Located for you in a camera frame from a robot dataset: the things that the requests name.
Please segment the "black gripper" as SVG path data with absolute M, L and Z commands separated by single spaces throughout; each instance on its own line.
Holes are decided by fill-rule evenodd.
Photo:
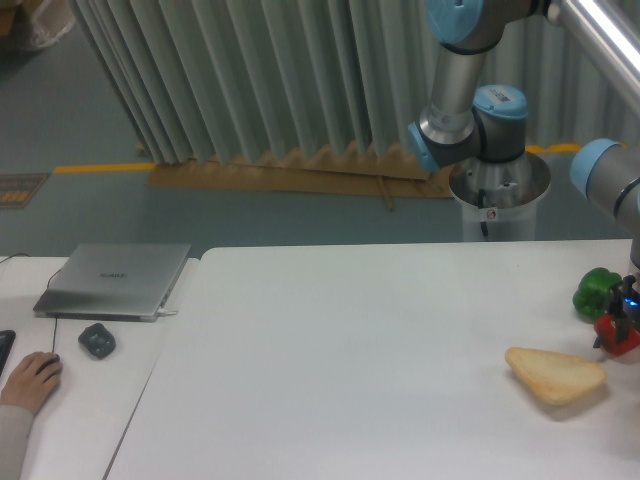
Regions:
M 608 293 L 606 312 L 614 320 L 615 342 L 626 342 L 632 327 L 639 329 L 639 290 L 636 288 L 638 279 L 629 274 L 614 284 Z

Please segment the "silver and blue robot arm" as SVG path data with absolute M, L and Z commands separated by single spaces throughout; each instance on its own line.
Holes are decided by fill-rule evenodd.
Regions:
M 639 31 L 612 1 L 427 1 L 440 43 L 428 107 L 408 126 L 428 172 L 455 166 L 449 186 L 462 208 L 465 241 L 534 237 L 538 201 L 550 186 L 547 164 L 525 151 L 525 95 L 515 87 L 477 86 L 487 53 L 509 23 L 533 15 L 567 29 L 639 116 Z M 622 279 L 606 269 L 585 274 L 575 310 L 595 320 L 596 340 L 617 356 L 639 346 L 639 145 L 609 139 L 580 148 L 570 178 L 580 194 L 633 236 Z

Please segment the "grey sleeved forearm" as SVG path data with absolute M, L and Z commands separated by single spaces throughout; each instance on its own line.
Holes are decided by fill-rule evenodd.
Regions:
M 1 406 L 1 479 L 19 479 L 34 415 L 19 406 Z

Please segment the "person's hand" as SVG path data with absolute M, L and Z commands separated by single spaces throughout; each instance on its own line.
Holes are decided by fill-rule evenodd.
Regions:
M 1 391 L 1 405 L 19 406 L 36 416 L 61 384 L 63 365 L 49 366 L 40 375 L 36 370 L 53 352 L 34 352 L 24 357 L 9 375 Z

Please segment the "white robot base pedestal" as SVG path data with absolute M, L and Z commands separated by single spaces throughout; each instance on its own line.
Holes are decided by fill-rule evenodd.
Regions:
M 463 240 L 534 239 L 537 205 L 550 183 L 547 163 L 529 152 L 505 163 L 471 158 L 454 166 L 449 186 L 461 207 Z

